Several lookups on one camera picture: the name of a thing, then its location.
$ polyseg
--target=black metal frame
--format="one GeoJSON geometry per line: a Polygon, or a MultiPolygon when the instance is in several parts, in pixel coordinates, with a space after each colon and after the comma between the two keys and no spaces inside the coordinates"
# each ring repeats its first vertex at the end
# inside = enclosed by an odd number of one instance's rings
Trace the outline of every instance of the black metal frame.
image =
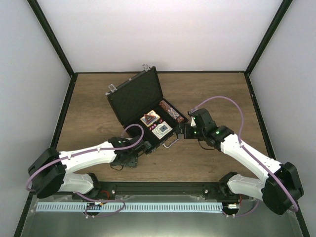
{"type": "MultiPolygon", "coordinates": [[[[246,71],[201,71],[201,72],[191,72],[191,71],[177,71],[177,72],[159,72],[159,73],[244,73],[245,76],[245,80],[246,83],[248,85],[248,89],[249,89],[249,93],[251,95],[251,99],[252,99],[252,103],[256,112],[256,116],[261,128],[261,132],[264,138],[264,142],[265,142],[265,146],[267,148],[267,152],[269,157],[271,158],[276,158],[275,154],[273,152],[272,149],[272,145],[267,133],[267,129],[265,127],[264,124],[264,120],[262,118],[261,112],[260,112],[260,108],[255,96],[255,93],[253,91],[252,85],[251,85],[251,81],[250,81],[250,74],[253,71],[254,67],[256,66],[257,62],[259,61],[262,53],[264,52],[266,46],[268,45],[270,39],[272,38],[274,32],[276,31],[279,23],[281,22],[283,16],[285,15],[287,9],[289,8],[289,6],[291,5],[293,0],[283,0],[277,13],[275,14],[268,30],[266,31],[263,39],[261,40],[261,43],[259,44],[258,49],[256,50],[253,58],[251,59],[249,66],[247,67],[246,71]]],[[[37,0],[28,0],[28,3],[30,4],[32,10],[34,11],[37,19],[39,20],[40,24],[42,25],[47,37],[49,38],[50,42],[52,43],[53,47],[56,50],[56,53],[58,54],[61,62],[63,63],[65,69],[67,70],[69,76],[71,77],[70,79],[70,83],[69,83],[69,87],[67,90],[67,94],[65,97],[65,101],[60,113],[60,117],[56,126],[56,130],[55,133],[53,135],[53,139],[52,139],[52,143],[51,146],[52,147],[56,147],[57,143],[58,143],[58,139],[60,137],[60,133],[62,130],[62,126],[66,117],[66,113],[67,113],[67,109],[71,100],[71,96],[76,84],[76,80],[78,77],[78,74],[80,73],[74,73],[71,65],[69,64],[66,55],[64,54],[54,32],[52,31],[43,11],[40,8],[40,5],[38,4],[37,0]]],[[[139,194],[179,194],[179,190],[181,189],[181,192],[185,192],[187,194],[198,194],[198,193],[202,193],[203,194],[203,190],[206,189],[206,187],[208,187],[209,189],[212,189],[212,185],[217,185],[218,183],[212,183],[212,182],[194,182],[194,183],[157,183],[157,182],[146,182],[144,183],[144,186],[139,186],[140,183],[128,183],[128,182],[102,182],[102,185],[104,185],[105,187],[108,188],[115,188],[116,189],[116,194],[119,195],[120,193],[139,193],[139,194]]],[[[19,237],[22,233],[23,230],[23,226],[24,226],[24,222],[27,216],[27,212],[31,203],[31,199],[32,199],[33,193],[29,194],[29,197],[26,201],[24,210],[22,212],[21,215],[21,219],[19,221],[19,224],[17,226],[16,232],[14,237],[19,237]]],[[[296,213],[296,217],[299,221],[299,225],[301,227],[301,231],[303,233],[303,236],[305,237],[309,237],[309,232],[308,229],[306,227],[303,215],[301,213],[301,210],[299,210],[296,213]]]]}

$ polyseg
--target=black corner post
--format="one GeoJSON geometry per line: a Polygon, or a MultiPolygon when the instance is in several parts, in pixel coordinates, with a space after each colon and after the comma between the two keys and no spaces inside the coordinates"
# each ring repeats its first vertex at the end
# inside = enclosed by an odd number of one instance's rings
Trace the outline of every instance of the black corner post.
{"type": "Polygon", "coordinates": [[[267,47],[270,39],[272,38],[274,32],[276,31],[278,25],[280,24],[283,16],[285,15],[287,9],[290,7],[293,0],[283,0],[280,7],[278,8],[270,26],[268,27],[265,35],[263,36],[259,47],[257,48],[255,54],[253,55],[247,69],[246,69],[246,75],[249,76],[253,69],[255,68],[257,62],[259,61],[263,51],[267,47]]]}
{"type": "Polygon", "coordinates": [[[275,156],[275,153],[273,151],[272,144],[271,144],[271,141],[270,141],[270,138],[268,135],[268,131],[267,131],[267,128],[265,126],[265,123],[264,123],[264,120],[263,120],[263,117],[262,117],[262,114],[261,114],[261,111],[260,111],[260,108],[258,105],[258,101],[257,101],[256,95],[255,95],[255,92],[253,91],[253,88],[252,88],[252,84],[251,84],[249,75],[247,75],[247,72],[245,72],[244,76],[246,78],[246,83],[247,83],[249,93],[251,96],[253,108],[255,109],[255,112],[257,115],[258,123],[259,123],[260,129],[261,129],[263,141],[266,145],[268,156],[270,158],[276,159],[276,156],[275,156]]]}
{"type": "Polygon", "coordinates": [[[58,57],[60,58],[61,62],[63,63],[66,71],[68,72],[69,76],[74,76],[74,71],[72,67],[70,66],[68,59],[66,58],[66,55],[61,48],[53,30],[51,29],[43,11],[40,8],[40,5],[37,0],[28,0],[29,5],[31,6],[35,16],[37,17],[39,23],[41,24],[43,30],[45,31],[49,41],[53,45],[56,53],[58,54],[58,57]]]}
{"type": "Polygon", "coordinates": [[[55,148],[57,147],[57,143],[58,143],[58,140],[59,140],[59,137],[61,134],[61,130],[62,130],[64,122],[65,122],[66,113],[67,113],[67,110],[68,110],[68,107],[70,104],[71,96],[72,96],[74,88],[75,88],[77,77],[78,77],[78,73],[75,73],[70,78],[70,82],[69,82],[69,86],[68,86],[68,89],[66,92],[65,100],[64,100],[63,106],[62,106],[61,111],[60,111],[60,115],[59,115],[59,118],[57,121],[56,129],[55,129],[50,147],[55,147],[55,148]]]}
{"type": "Polygon", "coordinates": [[[33,195],[34,195],[34,193],[30,192],[28,197],[27,197],[27,199],[26,199],[26,202],[25,202],[25,205],[24,205],[24,208],[23,208],[23,211],[22,211],[19,223],[18,223],[18,225],[16,227],[16,230],[15,230],[15,233],[14,233],[13,237],[20,237],[22,235],[24,224],[25,224],[26,218],[27,218],[28,213],[29,213],[29,209],[30,209],[30,206],[31,206],[33,195]]]}

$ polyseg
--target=metal floor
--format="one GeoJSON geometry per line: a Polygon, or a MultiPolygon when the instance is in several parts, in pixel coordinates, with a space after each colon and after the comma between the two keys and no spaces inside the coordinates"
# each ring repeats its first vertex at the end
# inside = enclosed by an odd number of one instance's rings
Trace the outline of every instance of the metal floor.
{"type": "MultiPolygon", "coordinates": [[[[140,202],[142,197],[132,201],[140,202]]],[[[151,197],[157,202],[161,197],[151,197]]],[[[216,213],[119,213],[86,219],[80,212],[36,212],[34,198],[23,237],[300,237],[295,215],[278,216],[263,203],[252,214],[229,218],[216,213]]],[[[243,212],[253,202],[243,201],[243,212]]]]}

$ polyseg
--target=wooden table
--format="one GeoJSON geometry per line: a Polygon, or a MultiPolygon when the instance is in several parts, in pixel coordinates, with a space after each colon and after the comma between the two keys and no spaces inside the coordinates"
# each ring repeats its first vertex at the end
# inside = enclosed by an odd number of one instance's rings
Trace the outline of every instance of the wooden table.
{"type": "MultiPolygon", "coordinates": [[[[133,74],[79,74],[67,111],[57,149],[70,151],[100,144],[123,130],[105,93],[108,85],[119,85],[133,74]]],[[[266,154],[266,148],[243,74],[159,74],[164,97],[183,114],[201,101],[215,95],[235,100],[241,107],[245,125],[242,138],[266,154]]],[[[217,125],[237,132],[240,115],[229,101],[215,99],[203,106],[217,125]]],[[[159,147],[138,159],[137,168],[115,171],[100,164],[79,173],[95,173],[100,181],[218,181],[230,171],[253,177],[233,158],[217,151],[203,150],[195,140],[180,140],[171,148],[159,147]]]]}

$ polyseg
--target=black cable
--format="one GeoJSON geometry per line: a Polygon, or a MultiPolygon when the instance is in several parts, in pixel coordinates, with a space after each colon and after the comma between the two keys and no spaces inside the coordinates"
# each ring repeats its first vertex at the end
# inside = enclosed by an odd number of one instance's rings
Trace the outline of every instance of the black cable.
{"type": "Polygon", "coordinates": [[[212,150],[215,149],[215,148],[213,148],[213,149],[205,148],[205,147],[203,147],[203,146],[201,145],[201,143],[199,142],[199,140],[198,140],[197,142],[198,142],[199,146],[200,146],[202,149],[204,149],[204,150],[212,151],[212,150]]]}
{"type": "Polygon", "coordinates": [[[207,139],[206,135],[204,134],[204,128],[202,129],[202,135],[203,135],[204,138],[207,139]]]}
{"type": "Polygon", "coordinates": [[[122,165],[121,169],[115,169],[111,164],[110,164],[111,169],[117,170],[117,171],[121,171],[124,168],[124,165],[122,165]]]}

